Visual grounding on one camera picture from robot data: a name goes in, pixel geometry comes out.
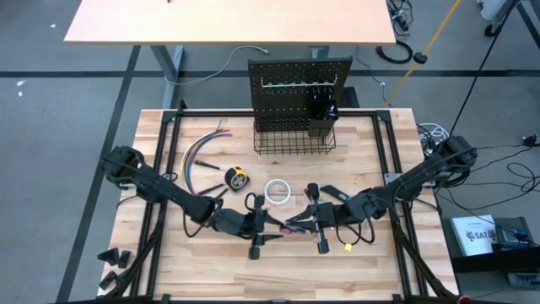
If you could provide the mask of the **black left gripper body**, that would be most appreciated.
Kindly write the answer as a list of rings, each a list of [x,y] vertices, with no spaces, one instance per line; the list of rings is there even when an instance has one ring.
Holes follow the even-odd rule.
[[[216,231],[251,241],[248,249],[249,259],[259,259],[260,257],[257,235],[262,234],[264,230],[263,205],[263,196],[248,193],[245,198],[247,214],[241,214],[235,209],[220,209],[213,217],[213,228]]]

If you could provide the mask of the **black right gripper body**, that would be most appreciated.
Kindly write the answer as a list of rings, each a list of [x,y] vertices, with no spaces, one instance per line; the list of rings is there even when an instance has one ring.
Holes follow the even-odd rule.
[[[331,185],[323,186],[322,191],[342,202],[341,205],[320,203],[319,186],[316,183],[309,183],[307,185],[306,194],[310,200],[309,208],[313,212],[311,216],[312,222],[316,226],[317,250],[320,254],[327,254],[330,249],[324,229],[336,228],[346,224],[347,214],[345,203],[348,201],[348,195]]]

